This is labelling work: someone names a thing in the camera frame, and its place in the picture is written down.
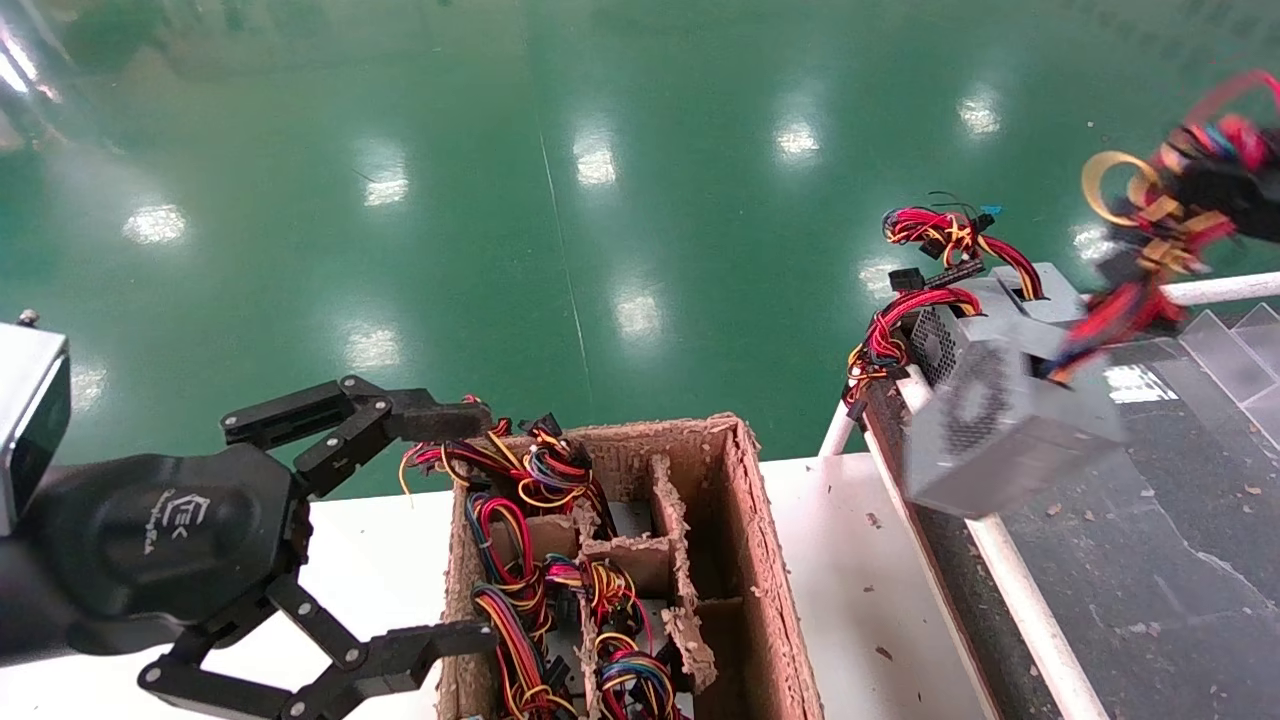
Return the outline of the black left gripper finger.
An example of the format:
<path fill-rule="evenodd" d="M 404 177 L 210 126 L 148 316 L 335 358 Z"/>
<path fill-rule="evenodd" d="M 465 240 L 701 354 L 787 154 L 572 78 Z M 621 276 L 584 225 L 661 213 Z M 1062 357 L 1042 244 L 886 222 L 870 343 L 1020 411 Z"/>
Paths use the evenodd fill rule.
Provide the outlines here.
<path fill-rule="evenodd" d="M 221 420 L 228 445 L 270 451 L 317 441 L 294 459 L 307 496 L 323 498 L 392 443 L 439 445 L 470 439 L 493 425 L 485 404 L 440 404 L 428 389 L 384 389 L 346 375 L 234 410 Z"/>
<path fill-rule="evenodd" d="M 346 719 L 361 703 L 422 688 L 442 659 L 497 647 L 488 623 L 411 626 L 358 641 L 294 577 L 276 578 L 251 596 L 247 610 L 283 612 L 329 659 L 310 683 L 288 691 L 212 673 L 204 660 L 229 632 L 189 628 L 138 675 L 140 689 L 173 707 L 219 719 Z"/>

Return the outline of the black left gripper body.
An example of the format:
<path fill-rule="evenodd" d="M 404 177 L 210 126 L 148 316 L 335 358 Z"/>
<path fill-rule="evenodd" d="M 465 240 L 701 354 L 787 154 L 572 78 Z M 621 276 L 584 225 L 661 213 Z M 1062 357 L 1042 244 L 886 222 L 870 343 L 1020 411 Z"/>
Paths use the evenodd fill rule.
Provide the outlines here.
<path fill-rule="evenodd" d="M 51 468 L 20 519 L 20 656 L 228 647 L 274 612 L 311 534 L 294 474 L 250 445 Z"/>

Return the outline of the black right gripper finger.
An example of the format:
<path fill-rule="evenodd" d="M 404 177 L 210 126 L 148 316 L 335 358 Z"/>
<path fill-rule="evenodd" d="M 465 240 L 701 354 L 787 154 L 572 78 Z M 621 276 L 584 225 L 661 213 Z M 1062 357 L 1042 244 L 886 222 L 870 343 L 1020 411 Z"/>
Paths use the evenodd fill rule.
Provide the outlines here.
<path fill-rule="evenodd" d="M 1277 201 L 1277 150 L 1251 167 L 1239 156 L 1196 152 L 1180 174 L 1181 201 Z"/>
<path fill-rule="evenodd" d="M 1202 202 L 1201 209 L 1221 217 L 1234 234 L 1260 240 L 1267 243 L 1279 242 L 1279 201 L 1243 200 L 1239 202 Z"/>

